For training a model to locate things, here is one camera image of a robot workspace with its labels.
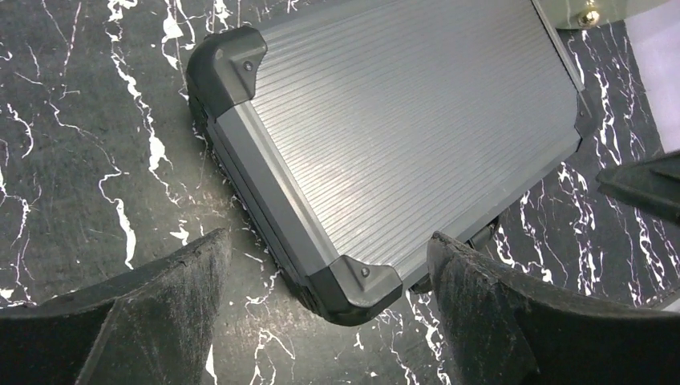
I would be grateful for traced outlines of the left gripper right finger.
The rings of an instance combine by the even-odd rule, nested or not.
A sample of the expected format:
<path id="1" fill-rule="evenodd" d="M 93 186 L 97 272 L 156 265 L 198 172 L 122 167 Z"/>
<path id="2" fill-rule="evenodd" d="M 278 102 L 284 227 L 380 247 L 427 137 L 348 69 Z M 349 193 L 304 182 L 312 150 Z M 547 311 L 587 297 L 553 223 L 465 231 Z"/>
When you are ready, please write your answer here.
<path id="1" fill-rule="evenodd" d="M 459 384 L 676 384 L 679 316 L 543 282 L 442 233 L 430 278 Z"/>

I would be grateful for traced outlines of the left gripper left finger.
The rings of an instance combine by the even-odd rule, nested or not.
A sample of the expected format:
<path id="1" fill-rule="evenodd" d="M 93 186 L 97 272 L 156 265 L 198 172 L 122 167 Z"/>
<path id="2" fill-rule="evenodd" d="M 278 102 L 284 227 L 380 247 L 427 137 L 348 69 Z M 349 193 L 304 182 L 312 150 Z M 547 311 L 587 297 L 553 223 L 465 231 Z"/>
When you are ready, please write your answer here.
<path id="1" fill-rule="evenodd" d="M 104 282 L 3 309 L 2 383 L 201 383 L 231 259 L 216 229 Z"/>

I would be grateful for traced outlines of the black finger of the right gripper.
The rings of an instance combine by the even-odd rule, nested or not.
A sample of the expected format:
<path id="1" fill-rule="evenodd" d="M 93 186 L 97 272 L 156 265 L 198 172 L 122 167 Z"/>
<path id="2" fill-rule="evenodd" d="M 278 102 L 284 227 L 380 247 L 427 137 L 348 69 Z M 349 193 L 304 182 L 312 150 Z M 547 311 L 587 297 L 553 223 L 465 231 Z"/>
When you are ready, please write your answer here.
<path id="1" fill-rule="evenodd" d="M 602 169 L 598 191 L 673 224 L 679 222 L 679 152 Z"/>

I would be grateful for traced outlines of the black poker chip case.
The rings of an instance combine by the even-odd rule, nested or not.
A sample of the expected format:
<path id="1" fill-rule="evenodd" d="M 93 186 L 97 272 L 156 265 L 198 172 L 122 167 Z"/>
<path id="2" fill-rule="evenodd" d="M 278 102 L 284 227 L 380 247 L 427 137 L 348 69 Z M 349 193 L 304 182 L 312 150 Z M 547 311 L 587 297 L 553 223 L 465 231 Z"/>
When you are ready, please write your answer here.
<path id="1" fill-rule="evenodd" d="M 590 136 L 546 1 L 329 1 L 210 34 L 189 106 L 290 291 L 342 326 L 427 276 Z"/>

